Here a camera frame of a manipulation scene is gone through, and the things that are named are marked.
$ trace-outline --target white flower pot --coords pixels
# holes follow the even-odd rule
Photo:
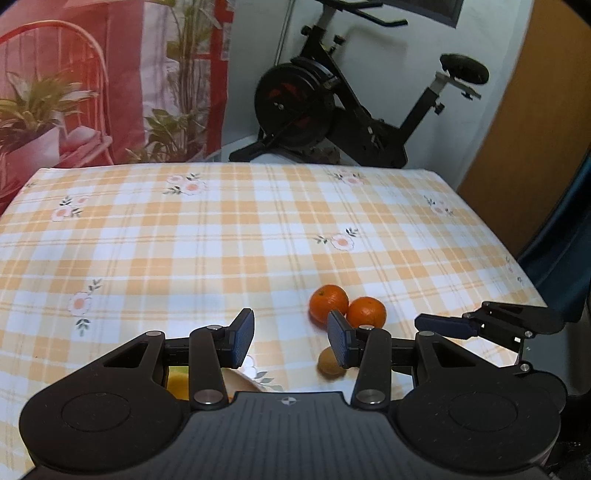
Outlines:
[[[25,183],[40,168],[50,168],[60,162],[60,130],[57,127],[6,155],[11,177]]]

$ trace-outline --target exercise bike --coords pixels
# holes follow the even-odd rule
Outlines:
[[[380,1],[318,1],[323,4],[322,16],[316,25],[301,30],[307,40],[300,55],[271,68],[258,84],[255,112],[261,129],[257,142],[234,151],[230,161],[251,161],[273,148],[305,158],[310,149],[327,138],[361,166],[402,168],[408,162],[404,145],[409,137],[431,108],[436,114],[443,111],[444,105],[437,100],[445,85],[460,89],[470,100],[480,99],[478,92],[459,80],[484,85],[489,79],[487,68],[469,57],[445,54],[440,61],[447,74],[436,73],[400,127],[373,118],[333,60],[333,53],[345,39],[337,35],[334,45],[325,47],[322,40],[326,28],[337,11],[388,28],[408,22],[388,22],[364,11],[382,7]],[[342,108],[336,106],[335,95]]]

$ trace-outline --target bike seat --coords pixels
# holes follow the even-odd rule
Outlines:
[[[457,53],[446,53],[439,58],[444,72],[474,85],[488,82],[488,69],[479,61]]]

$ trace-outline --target blue curtain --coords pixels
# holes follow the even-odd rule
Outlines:
[[[518,262],[549,307],[579,321],[591,278],[591,153]]]

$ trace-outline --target wooden panel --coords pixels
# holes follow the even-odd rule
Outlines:
[[[543,224],[591,142],[591,28],[536,0],[491,130],[459,193],[515,255]]]

